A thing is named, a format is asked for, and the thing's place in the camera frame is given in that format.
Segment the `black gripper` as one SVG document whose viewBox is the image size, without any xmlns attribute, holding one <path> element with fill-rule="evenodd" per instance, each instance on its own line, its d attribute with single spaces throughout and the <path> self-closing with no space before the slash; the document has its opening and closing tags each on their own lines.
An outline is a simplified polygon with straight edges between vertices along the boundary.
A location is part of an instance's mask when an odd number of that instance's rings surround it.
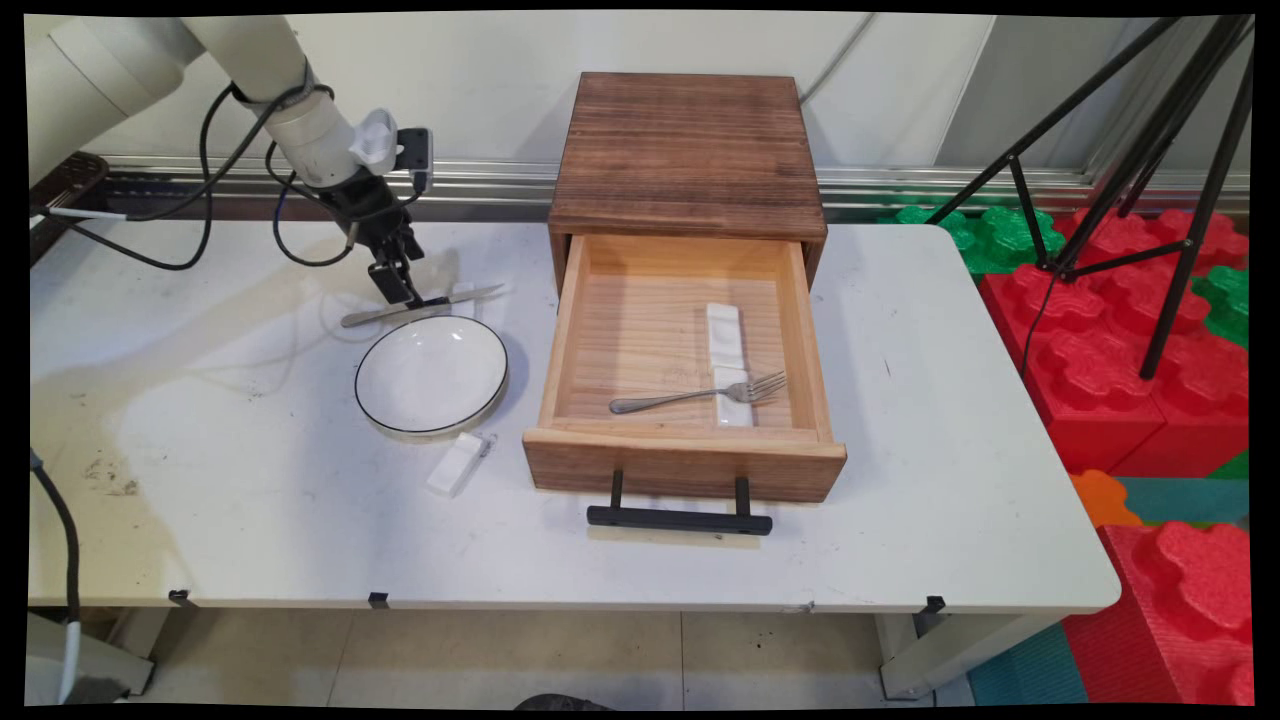
<svg viewBox="0 0 1280 720">
<path fill-rule="evenodd" d="M 399 199 L 384 178 L 365 169 L 320 190 L 320 204 L 349 236 L 348 245 L 360 243 L 372 252 L 378 263 L 367 274 L 388 305 L 425 307 L 451 291 L 451 252 L 422 259 L 411 227 L 410 206 L 421 195 L 422 183 L 415 181 L 413 192 Z"/>
</svg>

